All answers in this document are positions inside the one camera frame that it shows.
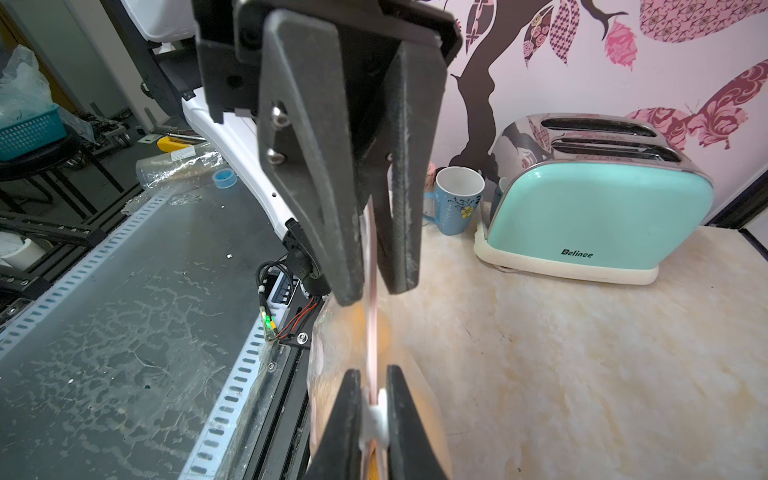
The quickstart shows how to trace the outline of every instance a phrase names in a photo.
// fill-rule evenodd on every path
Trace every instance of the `floral mug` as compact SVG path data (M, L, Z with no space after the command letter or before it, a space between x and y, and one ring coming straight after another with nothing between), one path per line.
M485 188L482 175L467 167L447 167L435 178L435 191L425 199L435 201L435 216L424 216L436 223L444 235L458 235L469 225Z

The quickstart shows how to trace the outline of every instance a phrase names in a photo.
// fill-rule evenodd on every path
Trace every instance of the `black cable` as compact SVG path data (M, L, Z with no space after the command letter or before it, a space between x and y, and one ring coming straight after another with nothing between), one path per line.
M270 311L269 304L266 301L266 296L269 294L269 292L266 291L266 287L264 286L264 280L266 280L266 276L269 274L270 269L273 267L277 268L283 274L285 275L286 279L288 280L288 293L289 298L293 294L293 273L290 271L288 266L281 260L271 261L271 262L264 262L261 265L259 265L259 268L256 270L256 282L257 286L259 288L259 304L264 307L264 311L266 312L266 315L269 318L272 318L272 312Z

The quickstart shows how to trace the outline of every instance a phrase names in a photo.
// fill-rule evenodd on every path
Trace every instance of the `marble countertop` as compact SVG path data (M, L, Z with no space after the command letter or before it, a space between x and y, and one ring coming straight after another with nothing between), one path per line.
M700 227L649 286L503 273L422 235L393 331L435 392L454 477L768 478L768 262Z

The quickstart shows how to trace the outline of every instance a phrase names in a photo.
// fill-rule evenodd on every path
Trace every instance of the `belinee logo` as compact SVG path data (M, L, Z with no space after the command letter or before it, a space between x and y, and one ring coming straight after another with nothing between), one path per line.
M569 249L563 249L563 251L560 253L561 255L573 255L574 257L587 257L592 258L591 253L585 253L581 252L579 250L569 250Z

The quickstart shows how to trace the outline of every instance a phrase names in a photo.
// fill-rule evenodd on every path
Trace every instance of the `toaster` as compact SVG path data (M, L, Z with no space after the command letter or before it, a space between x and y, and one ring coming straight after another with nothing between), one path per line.
M646 285L713 202L712 180L641 121L532 115L493 153L499 179L475 254L512 269Z

